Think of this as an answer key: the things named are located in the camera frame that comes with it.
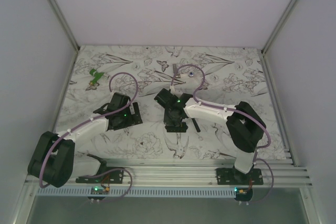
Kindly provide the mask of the floral patterned table mat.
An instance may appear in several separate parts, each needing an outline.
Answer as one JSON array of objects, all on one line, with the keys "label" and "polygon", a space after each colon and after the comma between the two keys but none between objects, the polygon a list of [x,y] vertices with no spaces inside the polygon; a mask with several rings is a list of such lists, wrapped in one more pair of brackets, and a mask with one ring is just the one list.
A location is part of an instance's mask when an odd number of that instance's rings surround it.
[{"label": "floral patterned table mat", "polygon": [[[173,76],[173,64],[181,77]],[[91,69],[104,76],[94,86]],[[193,93],[204,100],[236,105],[249,103],[265,122],[259,157],[284,159],[286,150],[278,130],[265,75],[254,48],[83,46],[75,63],[56,130],[70,129],[108,103],[114,92],[135,97],[143,123],[97,135],[76,151],[102,158],[127,159],[219,159],[236,155],[227,126],[198,120],[197,133],[187,120],[186,133],[168,133],[163,108],[154,97],[174,85],[178,93]]]}]

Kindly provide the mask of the right small circuit board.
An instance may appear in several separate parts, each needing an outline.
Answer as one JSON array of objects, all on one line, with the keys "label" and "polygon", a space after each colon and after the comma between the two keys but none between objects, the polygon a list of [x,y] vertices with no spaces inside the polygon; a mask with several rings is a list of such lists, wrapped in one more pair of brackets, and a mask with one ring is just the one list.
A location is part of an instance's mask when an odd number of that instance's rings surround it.
[{"label": "right small circuit board", "polygon": [[234,188],[235,191],[235,200],[241,202],[249,202],[253,197],[252,188]]}]

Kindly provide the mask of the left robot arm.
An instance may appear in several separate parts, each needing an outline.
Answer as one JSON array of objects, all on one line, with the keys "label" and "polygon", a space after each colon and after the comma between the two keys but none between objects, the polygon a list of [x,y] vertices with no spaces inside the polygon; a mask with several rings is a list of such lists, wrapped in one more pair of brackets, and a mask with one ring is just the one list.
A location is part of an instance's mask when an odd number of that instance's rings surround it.
[{"label": "left robot arm", "polygon": [[28,164],[28,174],[38,178],[43,188],[62,187],[71,178],[101,183],[107,177],[105,160],[92,154],[76,157],[76,151],[97,135],[141,123],[138,103],[115,93],[110,102],[94,110],[88,120],[73,129],[43,133]]}]

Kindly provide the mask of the black handled hammer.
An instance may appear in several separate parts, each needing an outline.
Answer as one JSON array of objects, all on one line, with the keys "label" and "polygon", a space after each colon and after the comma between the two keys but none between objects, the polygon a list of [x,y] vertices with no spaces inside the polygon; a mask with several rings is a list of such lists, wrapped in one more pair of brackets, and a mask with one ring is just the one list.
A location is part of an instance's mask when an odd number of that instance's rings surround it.
[{"label": "black handled hammer", "polygon": [[193,124],[194,124],[194,127],[195,127],[197,133],[199,133],[199,132],[201,131],[201,129],[200,129],[200,127],[199,127],[197,121],[196,121],[194,118],[192,118],[192,122],[193,122]]}]

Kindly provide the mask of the grey metal bracket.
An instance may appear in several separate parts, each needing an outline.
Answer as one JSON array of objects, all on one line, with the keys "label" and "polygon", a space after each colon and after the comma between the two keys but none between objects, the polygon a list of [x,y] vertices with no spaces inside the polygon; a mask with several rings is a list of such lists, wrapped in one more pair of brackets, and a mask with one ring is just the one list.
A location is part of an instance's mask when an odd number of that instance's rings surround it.
[{"label": "grey metal bracket", "polygon": [[181,74],[180,74],[180,67],[177,65],[177,64],[173,64],[173,74],[174,74],[174,78],[175,79],[179,79],[181,77]]}]

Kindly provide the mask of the left small circuit board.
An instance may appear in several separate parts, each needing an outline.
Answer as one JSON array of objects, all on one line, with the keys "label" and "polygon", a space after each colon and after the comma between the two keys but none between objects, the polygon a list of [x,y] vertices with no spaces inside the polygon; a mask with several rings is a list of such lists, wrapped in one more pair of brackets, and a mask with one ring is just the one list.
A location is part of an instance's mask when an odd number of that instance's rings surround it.
[{"label": "left small circuit board", "polygon": [[109,188],[101,187],[101,186],[93,186],[90,189],[88,199],[90,201],[102,201],[109,194]]}]

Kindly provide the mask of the green plastic connector part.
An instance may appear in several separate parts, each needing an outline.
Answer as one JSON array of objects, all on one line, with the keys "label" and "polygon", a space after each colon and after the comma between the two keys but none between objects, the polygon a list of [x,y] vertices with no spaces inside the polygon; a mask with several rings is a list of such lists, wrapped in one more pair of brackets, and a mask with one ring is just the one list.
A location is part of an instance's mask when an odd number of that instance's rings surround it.
[{"label": "green plastic connector part", "polygon": [[103,72],[98,72],[96,69],[91,69],[89,74],[93,77],[93,79],[89,82],[90,86],[97,84],[98,81],[104,76]]}]

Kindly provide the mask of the black fuse box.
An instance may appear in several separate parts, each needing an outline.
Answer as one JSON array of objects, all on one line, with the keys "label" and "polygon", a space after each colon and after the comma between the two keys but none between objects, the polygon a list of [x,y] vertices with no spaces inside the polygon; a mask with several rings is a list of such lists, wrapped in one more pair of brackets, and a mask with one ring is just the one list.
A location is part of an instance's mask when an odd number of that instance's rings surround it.
[{"label": "black fuse box", "polygon": [[185,133],[188,129],[188,126],[186,124],[181,124],[179,126],[166,125],[165,129],[168,133]]}]

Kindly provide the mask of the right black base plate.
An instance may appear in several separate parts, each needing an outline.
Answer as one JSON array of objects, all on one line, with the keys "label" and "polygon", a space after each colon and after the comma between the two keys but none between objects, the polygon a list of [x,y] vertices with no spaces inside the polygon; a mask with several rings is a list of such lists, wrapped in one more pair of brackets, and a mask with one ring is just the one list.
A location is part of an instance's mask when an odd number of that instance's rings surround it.
[{"label": "right black base plate", "polygon": [[261,169],[253,168],[247,174],[239,172],[235,168],[217,168],[216,179],[218,185],[263,185]]}]

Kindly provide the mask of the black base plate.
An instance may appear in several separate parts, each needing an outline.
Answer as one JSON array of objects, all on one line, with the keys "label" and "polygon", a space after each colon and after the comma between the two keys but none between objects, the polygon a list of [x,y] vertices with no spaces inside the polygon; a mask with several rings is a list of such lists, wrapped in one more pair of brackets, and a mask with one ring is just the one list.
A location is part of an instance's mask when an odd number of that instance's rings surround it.
[{"label": "black base plate", "polygon": [[218,185],[263,185],[261,169],[253,168],[247,174],[239,172],[235,168],[217,168],[216,179]]},{"label": "black base plate", "polygon": [[78,184],[121,184],[123,182],[124,169],[107,167],[98,171],[96,175],[76,178]]}]

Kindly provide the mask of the aluminium front rail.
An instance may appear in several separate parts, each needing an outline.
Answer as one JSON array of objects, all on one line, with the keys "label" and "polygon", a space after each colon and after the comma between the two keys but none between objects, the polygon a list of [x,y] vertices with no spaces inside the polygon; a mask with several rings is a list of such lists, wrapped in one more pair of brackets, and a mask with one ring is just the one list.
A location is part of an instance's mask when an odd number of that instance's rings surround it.
[{"label": "aluminium front rail", "polygon": [[[232,168],[229,160],[121,160],[113,159],[111,166],[126,168],[136,186],[207,186],[217,185],[216,169]],[[312,181],[305,167],[297,167],[290,159],[258,161],[266,188],[271,183],[272,169],[276,188],[311,187]]]}]

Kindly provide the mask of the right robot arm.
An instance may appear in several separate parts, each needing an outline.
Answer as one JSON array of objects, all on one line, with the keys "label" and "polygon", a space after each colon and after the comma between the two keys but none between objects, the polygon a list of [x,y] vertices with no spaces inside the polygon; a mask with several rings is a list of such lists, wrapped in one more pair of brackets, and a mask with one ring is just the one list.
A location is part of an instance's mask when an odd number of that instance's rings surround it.
[{"label": "right robot arm", "polygon": [[237,148],[233,179],[245,184],[251,179],[251,169],[257,157],[259,141],[264,135],[270,141],[266,125],[255,110],[246,102],[238,105],[208,103],[196,96],[183,93],[179,97],[162,89],[154,100],[164,109],[163,123],[168,133],[185,133],[185,119],[201,119],[225,125]]}]

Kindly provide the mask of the small circuit board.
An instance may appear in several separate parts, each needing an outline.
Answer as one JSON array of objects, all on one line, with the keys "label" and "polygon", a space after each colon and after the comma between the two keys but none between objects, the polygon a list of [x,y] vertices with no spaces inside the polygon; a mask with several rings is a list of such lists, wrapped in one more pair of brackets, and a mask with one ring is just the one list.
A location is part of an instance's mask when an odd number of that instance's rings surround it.
[{"label": "small circuit board", "polygon": [[241,202],[249,202],[253,197],[252,188],[234,188],[235,191],[235,200]]},{"label": "small circuit board", "polygon": [[101,186],[93,186],[90,189],[88,199],[90,201],[102,201],[109,194],[109,188],[101,187]]}]

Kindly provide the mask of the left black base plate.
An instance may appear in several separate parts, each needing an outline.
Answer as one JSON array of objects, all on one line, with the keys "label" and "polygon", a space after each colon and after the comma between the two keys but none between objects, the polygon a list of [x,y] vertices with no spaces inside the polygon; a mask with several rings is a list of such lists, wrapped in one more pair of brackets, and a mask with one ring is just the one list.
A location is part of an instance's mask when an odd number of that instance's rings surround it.
[{"label": "left black base plate", "polygon": [[96,175],[76,178],[78,184],[121,184],[123,182],[124,169],[107,167],[98,171]]}]

